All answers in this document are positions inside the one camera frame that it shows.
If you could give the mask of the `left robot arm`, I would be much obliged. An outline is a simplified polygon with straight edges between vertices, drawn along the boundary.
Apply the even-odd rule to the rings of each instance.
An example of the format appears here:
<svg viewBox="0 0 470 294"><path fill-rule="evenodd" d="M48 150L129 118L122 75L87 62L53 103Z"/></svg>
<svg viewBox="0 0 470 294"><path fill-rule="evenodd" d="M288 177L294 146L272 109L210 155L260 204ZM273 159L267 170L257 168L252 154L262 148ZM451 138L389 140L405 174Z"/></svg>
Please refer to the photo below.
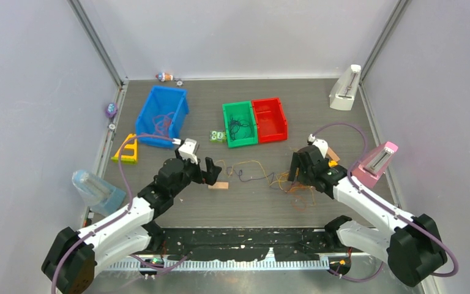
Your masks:
<svg viewBox="0 0 470 294"><path fill-rule="evenodd" d="M79 230L62 229L55 237L41 270L51 281L53 293L83 293L96 276L130 254L157 253L163 230L155 219L191 183L213 185L222 168L206 157L200 162L176 156L164 161L153 181L132 201L113 214Z"/></svg>

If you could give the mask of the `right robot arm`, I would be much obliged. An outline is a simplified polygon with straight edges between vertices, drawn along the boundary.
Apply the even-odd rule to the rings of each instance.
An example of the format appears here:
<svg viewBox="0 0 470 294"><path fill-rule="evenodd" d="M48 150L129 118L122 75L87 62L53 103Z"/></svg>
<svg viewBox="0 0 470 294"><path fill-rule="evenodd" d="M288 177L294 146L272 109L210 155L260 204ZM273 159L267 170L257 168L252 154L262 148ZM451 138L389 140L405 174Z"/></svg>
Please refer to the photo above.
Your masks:
<svg viewBox="0 0 470 294"><path fill-rule="evenodd" d="M324 227L325 244L332 251L352 247L372 255L410 287L430 275L438 275L437 270L450 258L430 216L414 216L391 205L346 168L330 166L315 145L293 152L288 181L314 187L373 225L368 228L348 216L336 217Z"/></svg>

